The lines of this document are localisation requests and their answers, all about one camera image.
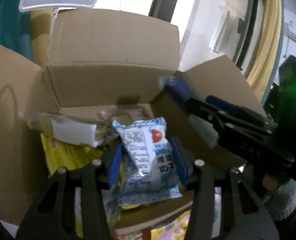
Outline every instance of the cardboard box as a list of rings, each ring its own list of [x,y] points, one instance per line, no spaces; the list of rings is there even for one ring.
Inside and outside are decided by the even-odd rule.
[[[102,9],[59,13],[47,67],[0,46],[0,219],[19,225],[47,180],[40,136],[17,112],[60,112],[96,118],[103,109],[139,105],[164,116],[167,135],[180,137],[197,158],[220,168],[243,160],[221,147],[210,150],[186,114],[158,88],[163,75],[182,75],[200,99],[214,95],[264,114],[238,68],[226,56],[179,73],[178,28],[142,15]],[[148,228],[192,204],[181,198],[124,212],[116,232]]]

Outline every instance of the blue gripper pad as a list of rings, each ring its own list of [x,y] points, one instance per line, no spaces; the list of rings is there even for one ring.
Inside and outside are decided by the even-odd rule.
[[[227,112],[231,116],[236,116],[240,111],[242,111],[239,106],[235,106],[227,101],[224,101],[214,96],[207,96],[206,103],[218,107],[219,109]]]
[[[172,137],[170,145],[172,147],[172,157],[176,165],[176,171],[180,182],[187,188],[189,184],[189,176],[193,173],[193,163],[196,158],[191,151],[183,148],[179,138]]]
[[[103,151],[100,158],[102,161],[102,169],[98,176],[98,182],[101,184],[102,189],[111,189],[111,187],[116,184],[122,157],[123,145],[120,139],[117,139],[110,149]]]
[[[123,145],[120,143],[115,151],[115,155],[112,159],[112,162],[110,164],[110,168],[108,170],[108,186],[109,189],[117,183],[117,178],[120,171],[120,165],[122,162],[122,156],[123,156]]]
[[[192,90],[182,78],[173,78],[165,85],[164,89],[184,110],[186,110],[187,100],[194,98]]]

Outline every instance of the cardboard box flap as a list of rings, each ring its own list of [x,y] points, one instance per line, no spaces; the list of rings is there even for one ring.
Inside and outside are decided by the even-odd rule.
[[[46,179],[40,137],[18,115],[30,106],[54,105],[43,100],[50,97],[40,73],[38,65],[0,45],[0,219],[16,225]]]
[[[149,103],[158,93],[160,76],[173,70],[134,66],[57,67],[51,80],[61,107]]]
[[[182,76],[200,99],[212,95],[266,116],[245,77],[227,56],[195,66]]]
[[[126,235],[144,228],[153,227],[158,223],[170,218],[179,216],[187,208],[192,206],[194,191],[186,191],[183,196],[176,199],[168,199],[149,206],[141,206],[128,211],[123,211],[121,220],[115,225],[117,235]]]
[[[49,66],[136,65],[177,70],[178,28],[139,14],[80,8],[58,14],[47,51]]]

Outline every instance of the white snack bag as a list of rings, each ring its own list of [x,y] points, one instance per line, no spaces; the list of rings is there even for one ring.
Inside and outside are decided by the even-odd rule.
[[[165,137],[165,119],[135,121],[129,126],[114,121],[112,126],[128,153],[119,204],[147,204],[181,197],[172,149]]]

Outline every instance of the teal curtain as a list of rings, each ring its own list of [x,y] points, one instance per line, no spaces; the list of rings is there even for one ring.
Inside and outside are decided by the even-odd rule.
[[[0,0],[0,44],[33,61],[30,12],[19,12],[20,0]]]

